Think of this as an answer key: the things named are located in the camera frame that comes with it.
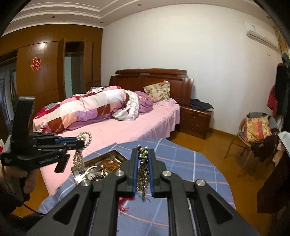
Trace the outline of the person's left hand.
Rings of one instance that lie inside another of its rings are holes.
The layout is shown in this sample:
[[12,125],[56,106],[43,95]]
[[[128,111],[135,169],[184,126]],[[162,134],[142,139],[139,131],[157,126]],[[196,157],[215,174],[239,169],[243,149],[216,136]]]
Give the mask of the person's left hand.
[[[1,186],[11,193],[30,194],[33,192],[36,186],[37,170],[33,170],[30,173],[15,166],[2,166],[1,167]],[[20,189],[19,179],[25,181],[22,190]]]

